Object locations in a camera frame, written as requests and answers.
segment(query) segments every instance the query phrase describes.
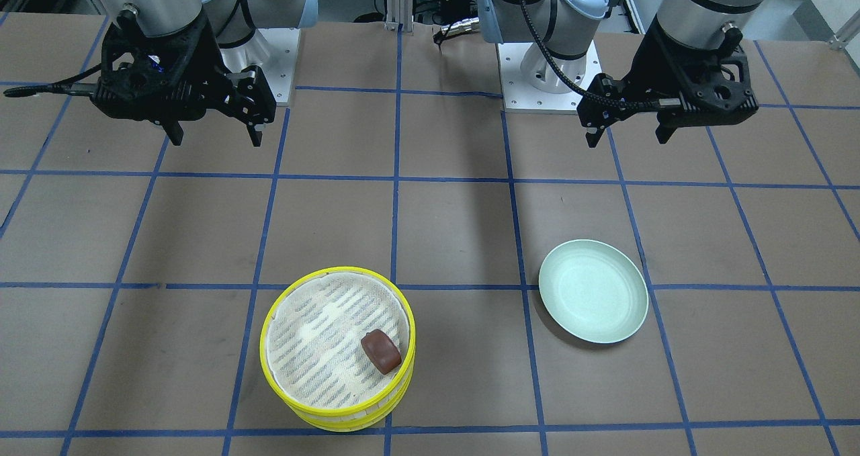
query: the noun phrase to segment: basket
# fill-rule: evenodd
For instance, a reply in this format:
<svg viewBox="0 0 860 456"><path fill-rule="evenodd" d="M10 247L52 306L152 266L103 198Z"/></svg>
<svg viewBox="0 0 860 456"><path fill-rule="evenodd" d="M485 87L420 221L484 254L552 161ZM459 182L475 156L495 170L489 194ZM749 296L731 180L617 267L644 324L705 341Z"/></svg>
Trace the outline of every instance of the basket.
<svg viewBox="0 0 860 456"><path fill-rule="evenodd" d="M380 328L402 355L381 374L360 339ZM331 267L304 276L271 306L260 336L263 373L305 422L335 432L367 428L395 408L412 379L415 319L384 276Z"/></svg>

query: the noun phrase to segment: plate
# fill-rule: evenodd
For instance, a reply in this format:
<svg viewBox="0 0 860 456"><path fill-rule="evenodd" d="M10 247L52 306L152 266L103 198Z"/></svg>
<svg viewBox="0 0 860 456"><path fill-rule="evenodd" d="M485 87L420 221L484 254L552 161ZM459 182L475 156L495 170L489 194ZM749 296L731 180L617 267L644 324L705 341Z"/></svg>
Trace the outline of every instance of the plate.
<svg viewBox="0 0 860 456"><path fill-rule="evenodd" d="M556 246L541 264L538 287L553 319L589 342L621 342L648 315L642 273L605 242L574 239Z"/></svg>

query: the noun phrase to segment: brown candy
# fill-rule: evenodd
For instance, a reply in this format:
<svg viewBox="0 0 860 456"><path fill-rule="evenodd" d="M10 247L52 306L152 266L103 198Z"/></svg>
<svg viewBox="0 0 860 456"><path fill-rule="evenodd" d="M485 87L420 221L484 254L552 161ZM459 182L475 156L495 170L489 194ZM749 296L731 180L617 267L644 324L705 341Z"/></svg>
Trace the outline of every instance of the brown candy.
<svg viewBox="0 0 860 456"><path fill-rule="evenodd" d="M362 338L361 347L365 349L365 354L381 373L389 373L402 362L400 350L379 328Z"/></svg>

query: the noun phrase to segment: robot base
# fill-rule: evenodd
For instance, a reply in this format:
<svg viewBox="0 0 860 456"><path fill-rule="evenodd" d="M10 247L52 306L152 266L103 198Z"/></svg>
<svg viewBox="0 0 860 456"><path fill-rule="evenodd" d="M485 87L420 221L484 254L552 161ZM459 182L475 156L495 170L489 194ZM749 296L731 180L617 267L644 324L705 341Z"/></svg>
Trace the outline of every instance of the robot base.
<svg viewBox="0 0 860 456"><path fill-rule="evenodd" d="M499 73L501 91L505 98L505 111L512 113L565 113L575 116L576 107L583 98L574 92L552 94L536 89L526 81L519 64L525 57L531 43L504 43L498 45ZM591 84L593 77L600 73L600 61L594 42L586 53L587 67L583 79L578 82L583 89Z"/></svg>
<svg viewBox="0 0 860 456"><path fill-rule="evenodd" d="M242 46L222 50L221 56L227 67L240 71L249 63L260 64L266 74L271 94L279 107L289 107L298 59L301 30L298 28L261 28L265 41L255 38Z"/></svg>

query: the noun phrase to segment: tiled surface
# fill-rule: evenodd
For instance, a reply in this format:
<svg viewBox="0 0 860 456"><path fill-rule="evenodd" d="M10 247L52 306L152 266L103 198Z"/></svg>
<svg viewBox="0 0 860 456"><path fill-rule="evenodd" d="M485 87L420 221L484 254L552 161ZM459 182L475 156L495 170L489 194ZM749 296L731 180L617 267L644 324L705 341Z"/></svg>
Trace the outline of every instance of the tiled surface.
<svg viewBox="0 0 860 456"><path fill-rule="evenodd" d="M10 15L0 83L92 64L102 24ZM261 148L209 113L160 164L147 123L0 98L0 453L860 454L844 58L744 43L764 106L712 129L719 156L701 128L659 146L653 116L591 150L575 117L500 113L492 46L430 34L320 24ZM599 34L605 70L639 39ZM571 238L645 269L657 303L630 340L547 315L538 269ZM311 428L259 368L280 290L340 264L392 277L417 318L411 388L360 435Z"/></svg>
<svg viewBox="0 0 860 456"><path fill-rule="evenodd" d="M833 454L822 428L697 429L701 456L829 456ZM854 454L842 450L842 454Z"/></svg>

